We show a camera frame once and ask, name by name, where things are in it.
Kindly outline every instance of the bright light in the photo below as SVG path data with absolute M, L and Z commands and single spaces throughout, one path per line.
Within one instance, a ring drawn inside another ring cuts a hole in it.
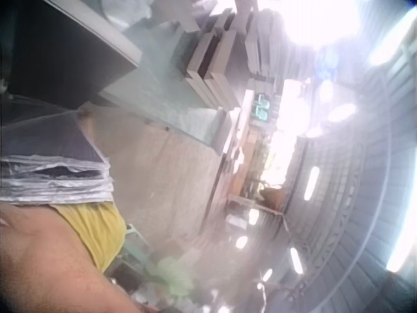
M 219 309 L 218 313 L 230 313 L 230 309 L 229 309 L 229 308 L 227 308 L 226 306 L 222 306 L 222 307 Z
M 300 45 L 321 46 L 352 37 L 360 28 L 354 0 L 282 0 L 278 10 L 290 39 Z
M 333 99 L 333 83 L 330 80 L 321 83 L 319 95 L 322 103 L 330 102 Z
M 407 259 L 413 244 L 417 239 L 417 151 L 415 153 L 416 163 L 414 165 L 414 186 L 411 192 L 411 199 L 405 221 L 394 251 L 386 265 L 386 269 L 391 272 L 397 272 Z
M 236 13 L 236 3 L 235 0 L 221 0 L 217 1 L 217 5 L 214 7 L 213 11 L 211 11 L 210 16 L 219 15 L 223 13 L 223 11 L 227 8 L 231 8 L 232 12 Z
M 312 128 L 312 129 L 309 129 L 306 132 L 306 136 L 308 138 L 316 138 L 316 137 L 320 137 L 321 135 L 323 135 L 323 129 L 321 129 L 320 125 L 317 126 L 317 127 Z
M 391 60 L 416 17 L 417 7 L 414 7 L 394 26 L 382 40 L 381 45 L 371 54 L 369 62 L 372 65 L 379 66 Z
M 342 122 L 356 113 L 356 106 L 348 103 L 338 106 L 333 109 L 327 116 L 327 119 L 332 123 Z
M 255 225 L 259 218 L 259 211 L 257 209 L 250 209 L 249 211 L 249 224 Z
M 310 172 L 310 178 L 308 179 L 308 184 L 306 188 L 306 193 L 304 194 L 304 200 L 310 200 L 311 196 L 313 195 L 315 184 L 319 178 L 320 169 L 314 166 Z
M 238 248 L 238 249 L 243 249 L 245 246 L 246 246 L 246 243 L 248 242 L 248 236 L 242 236 L 242 237 L 239 237 L 237 240 L 236 240 L 236 247 Z
M 300 257 L 298 256 L 298 251 L 296 250 L 296 248 L 291 248 L 290 253 L 291 253 L 291 259 L 293 259 L 294 270 L 296 271 L 297 274 L 302 274 L 303 270 L 301 266 Z
M 265 275 L 263 275 L 262 280 L 264 282 L 267 282 L 268 279 L 271 278 L 271 275 L 272 275 L 272 269 L 269 269 L 269 270 L 266 271 Z

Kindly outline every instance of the person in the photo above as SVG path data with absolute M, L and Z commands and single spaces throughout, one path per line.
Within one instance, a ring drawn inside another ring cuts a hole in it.
M 112 203 L 0 203 L 0 288 L 18 313 L 144 313 L 103 275 L 125 225 Z

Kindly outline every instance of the floor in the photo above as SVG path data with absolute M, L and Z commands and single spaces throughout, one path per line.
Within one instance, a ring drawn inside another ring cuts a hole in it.
M 93 137 L 109 158 L 116 204 L 150 242 L 198 234 L 220 165 L 211 148 L 119 109 L 95 108 Z

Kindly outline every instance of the yellow shirt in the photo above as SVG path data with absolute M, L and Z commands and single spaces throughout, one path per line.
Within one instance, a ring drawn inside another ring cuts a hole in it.
M 126 224 L 113 202 L 51 204 L 72 226 L 90 252 L 96 267 L 104 272 L 119 253 Z

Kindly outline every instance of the skin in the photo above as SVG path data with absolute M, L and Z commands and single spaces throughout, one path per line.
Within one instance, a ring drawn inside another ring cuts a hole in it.
M 0 203 L 0 218 L 0 288 L 17 312 L 144 313 L 53 209 Z

